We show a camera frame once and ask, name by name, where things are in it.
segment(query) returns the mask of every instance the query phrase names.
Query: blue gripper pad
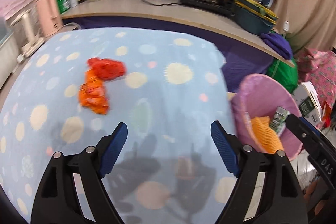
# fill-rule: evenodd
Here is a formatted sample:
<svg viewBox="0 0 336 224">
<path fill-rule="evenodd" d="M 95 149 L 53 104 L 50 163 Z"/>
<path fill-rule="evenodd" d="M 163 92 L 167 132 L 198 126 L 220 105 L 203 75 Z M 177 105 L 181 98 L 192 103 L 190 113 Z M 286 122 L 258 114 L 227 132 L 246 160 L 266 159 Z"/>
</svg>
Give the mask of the blue gripper pad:
<svg viewBox="0 0 336 224">
<path fill-rule="evenodd" d="M 304 117 L 299 117 L 299 119 L 307 125 L 311 131 L 313 131 L 318 137 L 320 137 L 320 131 L 318 131 L 310 122 L 308 122 Z"/>
<path fill-rule="evenodd" d="M 231 145 L 221 132 L 216 122 L 213 122 L 211 124 L 211 137 L 225 164 L 226 169 L 234 176 L 238 176 L 240 173 L 240 169 L 238 167 L 237 155 L 231 148 Z"/>
<path fill-rule="evenodd" d="M 126 142 L 127 132 L 127 126 L 125 124 L 123 124 L 117 132 L 114 132 L 114 138 L 101 157 L 99 173 L 102 178 L 112 171 Z"/>
</svg>

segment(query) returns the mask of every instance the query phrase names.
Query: wooden countertop edge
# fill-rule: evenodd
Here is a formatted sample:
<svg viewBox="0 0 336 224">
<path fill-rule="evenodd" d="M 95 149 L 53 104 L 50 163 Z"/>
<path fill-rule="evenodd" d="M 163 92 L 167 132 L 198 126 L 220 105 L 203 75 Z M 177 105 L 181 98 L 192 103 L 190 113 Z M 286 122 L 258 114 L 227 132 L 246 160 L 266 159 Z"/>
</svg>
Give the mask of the wooden countertop edge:
<svg viewBox="0 0 336 224">
<path fill-rule="evenodd" d="M 140 17 L 140 18 L 149 18 L 149 19 L 157 19 L 157 20 L 162 20 L 162 21 L 169 21 L 169 22 L 174 22 L 174 23 L 179 23 L 183 25 L 188 25 L 196 28 L 200 28 L 203 30 L 219 33 L 221 35 L 224 35 L 226 37 L 230 37 L 232 39 L 238 40 L 240 42 L 243 42 L 247 45 L 250 45 L 254 48 L 257 48 L 258 50 L 261 50 L 262 52 L 265 52 L 271 56 L 273 56 L 276 59 L 279 59 L 280 61 L 284 62 L 285 64 L 289 65 L 290 67 L 294 68 L 294 64 L 291 62 L 291 60 L 286 60 L 281 56 L 275 56 L 275 54 L 271 51 L 269 51 L 266 48 L 261 47 L 258 44 L 252 43 L 251 41 L 244 39 L 242 37 L 239 37 L 237 35 L 231 34 L 229 32 L 217 29 L 217 28 L 212 28 L 210 26 L 188 21 L 188 20 L 181 20 L 181 19 L 176 19 L 172 17 L 166 17 L 166 16 L 158 16 L 158 15 L 151 15 L 151 14 L 142 14 L 142 13 L 82 13 L 82 14 L 76 14 L 76 15 L 61 15 L 62 19 L 70 19 L 70 18 L 76 18 L 76 17 L 90 17 L 90 16 L 127 16 L 127 17 Z"/>
</svg>

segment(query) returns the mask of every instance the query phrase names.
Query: pink basket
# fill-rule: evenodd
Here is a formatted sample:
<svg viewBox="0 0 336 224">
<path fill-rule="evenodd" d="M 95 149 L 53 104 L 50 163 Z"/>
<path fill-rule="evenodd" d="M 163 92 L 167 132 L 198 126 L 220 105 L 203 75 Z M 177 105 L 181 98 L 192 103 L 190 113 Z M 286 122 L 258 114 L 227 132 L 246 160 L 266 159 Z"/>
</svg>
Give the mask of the pink basket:
<svg viewBox="0 0 336 224">
<path fill-rule="evenodd" d="M 250 119 L 254 117 L 273 117 L 278 106 L 300 117 L 301 113 L 288 91 L 267 75 L 252 74 L 240 83 L 239 91 L 231 100 L 235 117 L 237 136 L 243 144 L 249 144 L 259 152 L 266 153 L 255 137 Z M 302 143 L 287 128 L 280 140 L 289 160 L 293 160 L 301 151 Z"/>
</svg>

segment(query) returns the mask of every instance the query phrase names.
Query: green bag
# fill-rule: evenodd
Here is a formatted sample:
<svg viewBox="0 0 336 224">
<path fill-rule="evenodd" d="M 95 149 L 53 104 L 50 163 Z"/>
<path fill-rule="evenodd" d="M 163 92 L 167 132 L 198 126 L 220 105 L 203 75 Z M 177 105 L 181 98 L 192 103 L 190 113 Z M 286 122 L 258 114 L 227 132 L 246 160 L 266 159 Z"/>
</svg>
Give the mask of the green bag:
<svg viewBox="0 0 336 224">
<path fill-rule="evenodd" d="M 278 81 L 289 93 L 296 89 L 299 78 L 294 58 L 292 61 L 295 65 L 294 68 L 275 58 L 266 72 L 266 75 Z"/>
</svg>

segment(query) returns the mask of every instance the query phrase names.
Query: metal screw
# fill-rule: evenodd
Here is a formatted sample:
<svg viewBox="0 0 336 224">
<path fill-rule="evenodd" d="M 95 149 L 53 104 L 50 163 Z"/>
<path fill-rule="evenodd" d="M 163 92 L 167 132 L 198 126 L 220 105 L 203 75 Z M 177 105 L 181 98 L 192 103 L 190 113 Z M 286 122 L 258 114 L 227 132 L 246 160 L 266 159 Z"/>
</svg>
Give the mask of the metal screw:
<svg viewBox="0 0 336 224">
<path fill-rule="evenodd" d="M 283 150 L 278 150 L 277 153 L 280 157 L 284 157 L 286 155 L 286 153 Z"/>
<path fill-rule="evenodd" d="M 244 149 L 244 151 L 246 151 L 246 152 L 251 152 L 251 151 L 252 151 L 252 147 L 251 147 L 251 145 L 244 145 L 244 146 L 243 146 L 243 149 Z"/>
<path fill-rule="evenodd" d="M 85 149 L 86 153 L 92 153 L 94 150 L 95 150 L 95 147 L 94 147 L 94 146 L 88 146 L 88 147 Z"/>
<path fill-rule="evenodd" d="M 61 155 L 62 155 L 61 152 L 55 152 L 53 157 L 58 159 Z"/>
</svg>

